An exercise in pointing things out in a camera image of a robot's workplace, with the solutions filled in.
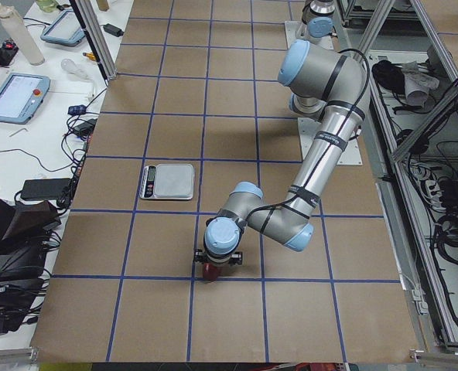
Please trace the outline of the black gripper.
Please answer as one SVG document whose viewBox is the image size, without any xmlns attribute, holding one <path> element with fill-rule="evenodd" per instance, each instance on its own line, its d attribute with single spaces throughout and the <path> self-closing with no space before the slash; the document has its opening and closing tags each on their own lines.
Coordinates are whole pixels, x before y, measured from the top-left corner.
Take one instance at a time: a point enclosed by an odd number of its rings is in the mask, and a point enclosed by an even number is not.
<svg viewBox="0 0 458 371">
<path fill-rule="evenodd" d="M 232 252 L 221 257 L 215 257 L 208 254 L 205 250 L 197 249 L 194 253 L 193 260 L 197 263 L 212 264 L 214 266 L 222 267 L 225 265 L 242 265 L 243 253 L 239 251 Z"/>
</svg>

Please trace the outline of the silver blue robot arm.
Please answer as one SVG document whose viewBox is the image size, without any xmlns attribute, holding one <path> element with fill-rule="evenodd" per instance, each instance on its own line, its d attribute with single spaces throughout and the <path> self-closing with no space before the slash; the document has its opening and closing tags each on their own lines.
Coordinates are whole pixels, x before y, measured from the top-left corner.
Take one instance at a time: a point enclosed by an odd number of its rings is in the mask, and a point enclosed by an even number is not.
<svg viewBox="0 0 458 371">
<path fill-rule="evenodd" d="M 278 82 L 292 92 L 290 110 L 318 124 L 302 166 L 280 203 L 265 203 L 262 190 L 251 182 L 235 186 L 207 221 L 203 249 L 194 254 L 194 261 L 206 269 L 242 263 L 237 248 L 247 227 L 298 252 L 312 238 L 309 218 L 370 103 L 364 54 L 351 57 L 318 43 L 333 28 L 332 7 L 331 1 L 306 2 L 278 74 Z"/>
</svg>

